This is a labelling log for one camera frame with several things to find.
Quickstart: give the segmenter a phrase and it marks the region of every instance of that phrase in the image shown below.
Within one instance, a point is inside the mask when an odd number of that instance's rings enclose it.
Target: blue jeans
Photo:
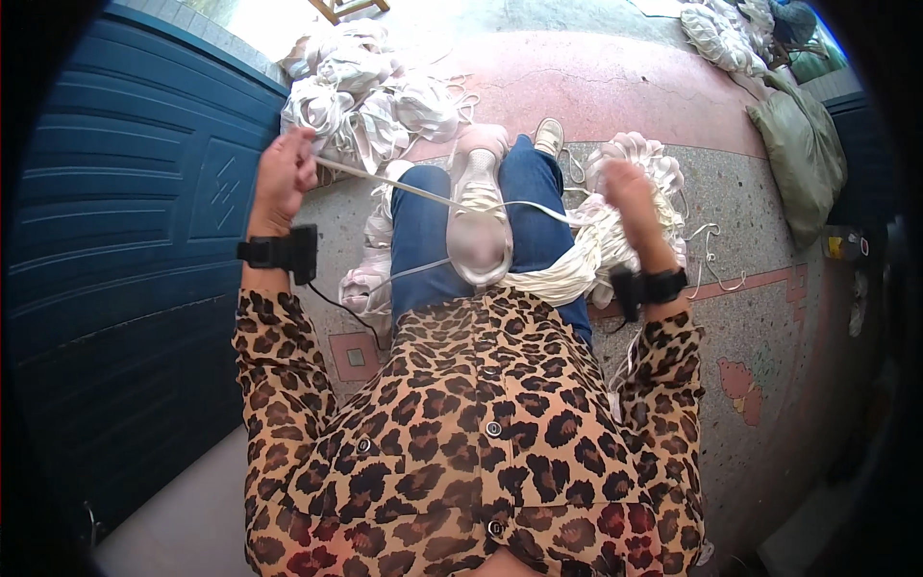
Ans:
[[[519,135],[516,145],[500,163],[498,180],[504,201],[530,200],[564,214],[561,169],[550,154],[536,150],[524,134]],[[415,166],[404,173],[400,182],[443,198],[450,196],[449,175],[436,166]],[[391,274],[449,256],[446,252],[449,209],[445,205],[397,189],[391,198],[391,214],[394,218]],[[507,207],[507,214],[513,231],[510,272],[547,269],[574,245],[569,226],[535,207],[514,204]],[[473,295],[474,288],[447,262],[395,279],[391,286],[391,305],[396,320],[408,310]],[[582,296],[557,307],[557,312],[565,324],[573,326],[587,344],[592,344],[593,332]]]

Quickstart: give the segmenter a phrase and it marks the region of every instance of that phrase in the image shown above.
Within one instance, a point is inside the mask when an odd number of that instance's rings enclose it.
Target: crack in floor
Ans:
[[[577,75],[575,75],[575,74],[570,74],[569,72],[565,72],[564,70],[561,70],[560,68],[554,68],[554,67],[539,68],[538,70],[532,70],[532,71],[530,71],[530,72],[526,72],[525,74],[523,74],[523,75],[520,76],[519,78],[515,78],[515,79],[513,79],[513,80],[510,80],[509,82],[503,82],[503,83],[499,83],[499,82],[497,82],[497,83],[495,83],[495,82],[489,82],[489,83],[486,83],[486,84],[482,84],[481,87],[484,87],[484,88],[486,88],[486,87],[492,87],[492,88],[498,88],[498,89],[504,90],[504,89],[508,88],[509,86],[512,86],[513,84],[517,84],[517,83],[519,83],[519,82],[522,82],[523,80],[525,80],[526,78],[528,78],[528,77],[530,77],[530,76],[534,76],[534,75],[536,75],[536,74],[541,74],[541,73],[543,73],[543,72],[557,72],[558,74],[560,74],[561,76],[563,76],[563,77],[565,77],[565,78],[571,78],[571,79],[581,80],[581,81],[583,81],[583,82],[588,82],[588,83],[591,83],[591,84],[610,84],[610,83],[612,83],[612,82],[615,81],[615,80],[622,80],[622,81],[628,82],[629,84],[650,84],[651,86],[654,86],[655,88],[657,88],[657,89],[659,89],[659,90],[661,90],[661,91],[663,91],[663,92],[667,92],[667,93],[669,93],[669,94],[676,94],[679,98],[683,99],[683,100],[686,101],[686,102],[692,102],[692,101],[695,100],[696,97],[698,96],[698,97],[703,98],[705,101],[710,102],[711,104],[720,105],[720,104],[723,103],[723,102],[714,101],[714,100],[712,100],[712,99],[706,97],[706,96],[705,96],[704,94],[702,94],[701,92],[695,92],[692,96],[686,97],[685,95],[681,94],[681,93],[680,93],[679,91],[677,91],[677,90],[666,89],[666,88],[660,86],[659,84],[657,84],[656,82],[651,82],[650,80],[647,80],[647,79],[631,80],[631,79],[626,78],[626,77],[623,77],[623,76],[613,76],[613,77],[611,77],[611,78],[606,78],[606,79],[584,78],[584,77],[581,77],[581,76],[577,76]]]

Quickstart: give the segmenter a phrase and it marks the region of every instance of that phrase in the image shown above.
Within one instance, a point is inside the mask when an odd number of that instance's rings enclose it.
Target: leopard print shirt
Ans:
[[[704,535],[699,345],[649,322],[614,422],[602,371],[513,289],[405,314],[337,407],[297,297],[242,291],[246,559],[269,576],[456,575],[498,547],[548,575],[684,573]]]

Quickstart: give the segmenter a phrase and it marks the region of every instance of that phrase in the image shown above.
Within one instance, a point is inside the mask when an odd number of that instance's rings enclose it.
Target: stool leg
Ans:
[[[340,18],[337,17],[337,15],[333,13],[333,10],[330,9],[330,6],[327,6],[324,3],[324,0],[307,0],[307,1],[311,3],[311,6],[317,8],[318,11],[320,11],[320,13],[324,16],[324,18],[330,21],[330,24],[333,24],[334,26],[336,26],[337,24],[340,23]]]

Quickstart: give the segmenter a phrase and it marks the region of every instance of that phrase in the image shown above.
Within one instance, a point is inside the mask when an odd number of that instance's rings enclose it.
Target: blue metal door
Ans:
[[[17,397],[55,497],[102,535],[241,423],[234,260],[286,90],[111,6],[26,155],[6,287]]]

